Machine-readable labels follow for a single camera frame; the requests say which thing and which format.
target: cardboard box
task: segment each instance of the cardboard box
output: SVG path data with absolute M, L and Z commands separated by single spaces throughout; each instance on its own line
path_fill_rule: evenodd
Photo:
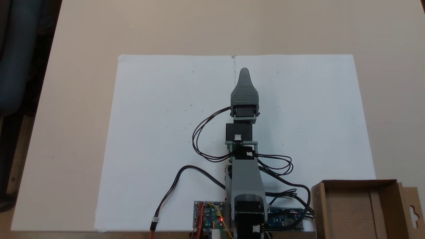
M 417 188 L 397 180 L 323 180 L 312 188 L 318 239 L 423 239 Z M 419 219 L 416 228 L 410 206 Z

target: beige table surface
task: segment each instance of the beige table surface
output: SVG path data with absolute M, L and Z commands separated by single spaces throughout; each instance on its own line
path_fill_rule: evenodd
M 425 205 L 424 44 L 420 0 L 64 0 L 12 229 L 94 230 L 121 54 L 353 54 L 376 175 Z

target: white paper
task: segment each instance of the white paper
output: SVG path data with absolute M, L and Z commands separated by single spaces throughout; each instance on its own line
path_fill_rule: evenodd
M 178 170 L 203 168 L 224 183 L 226 162 L 210 163 L 192 148 L 205 118 L 230 105 L 247 67 L 260 96 L 253 138 L 263 154 L 293 158 L 284 178 L 309 188 L 323 179 L 375 179 L 351 55 L 120 56 L 95 228 L 149 230 Z M 199 147 L 224 155 L 229 111 L 202 131 Z M 263 159 L 270 166 L 280 161 Z M 292 187 L 263 175 L 266 191 Z M 306 192 L 298 189 L 306 201 Z M 223 201 L 225 192 L 188 169 L 165 201 L 157 230 L 192 230 L 193 201 Z M 274 206 L 302 207 L 278 199 Z M 306 230 L 312 226 L 305 221 Z

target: green wire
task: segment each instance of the green wire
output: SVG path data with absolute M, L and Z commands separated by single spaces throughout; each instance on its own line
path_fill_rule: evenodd
M 212 217 L 214 218 L 214 221 L 217 222 L 217 219 L 215 219 L 215 214 L 212 212 L 213 208 L 212 208 L 211 205 L 210 205 L 210 210 L 211 210 Z M 217 229 L 221 232 L 221 234 L 224 236 L 224 238 L 228 239 L 226 234 L 224 234 L 224 232 L 220 229 L 220 227 L 217 227 Z

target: microcontroller board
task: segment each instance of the microcontroller board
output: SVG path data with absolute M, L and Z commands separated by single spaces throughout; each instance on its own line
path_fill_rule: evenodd
M 224 214 L 226 212 L 225 202 L 195 201 L 193 203 L 193 227 L 195 228 L 195 227 L 198 226 L 199 209 L 202 206 L 202 204 L 204 204 L 204 209 L 203 209 L 203 213 L 202 213 L 202 227 L 204 229 L 208 229 L 208 227 L 210 229 L 213 229 L 213 228 L 222 229 L 222 228 L 224 228 L 223 221 L 221 220 L 216 208 L 213 207 L 212 208 L 213 211 L 211 213 L 211 207 L 208 206 L 208 203 L 212 203 L 215 206 L 217 206 L 220 209 L 221 215 L 225 216 L 225 214 Z M 299 209 L 299 208 L 275 208 L 275 207 L 271 207 L 271 208 L 267 209 L 267 214 L 278 213 L 278 212 L 281 212 L 283 210 L 288 210 L 288 209 Z M 286 213 L 284 215 L 279 215 L 279 216 L 276 216 L 276 217 L 273 217 L 273 218 L 268 218 L 267 224 L 270 227 L 278 228 L 278 227 L 282 227 L 282 226 L 291 225 L 298 218 L 300 218 L 299 213 L 296 213 L 296 212 Z M 295 226 L 295 228 L 293 230 L 303 231 L 304 230 L 303 222 L 301 221 L 298 225 Z
M 202 207 L 202 204 L 204 205 L 203 213 L 202 213 L 202 227 L 204 229 L 207 229 L 208 227 L 210 229 L 213 228 L 224 228 L 223 220 L 219 216 L 219 213 L 217 212 L 217 209 L 215 207 L 211 207 L 208 205 L 208 203 L 214 204 L 220 209 L 220 213 L 222 216 L 224 216 L 224 202 L 201 202 L 201 201 L 195 201 L 193 203 L 193 227 L 197 227 L 199 223 L 199 209 Z
M 267 210 L 267 214 L 272 214 L 272 213 L 278 213 L 281 212 L 283 210 L 287 210 L 287 209 L 293 209 L 293 208 L 269 208 Z M 300 218 L 301 215 L 297 212 L 293 212 L 293 213 L 286 213 L 284 215 L 279 215 L 273 218 L 268 218 L 268 224 L 271 227 L 282 227 L 282 226 L 288 226 L 291 225 L 292 223 L 294 223 L 295 220 L 297 220 L 298 218 Z M 294 228 L 294 230 L 304 230 L 304 226 L 303 226 L 303 221 L 301 221 L 299 224 L 297 224 Z

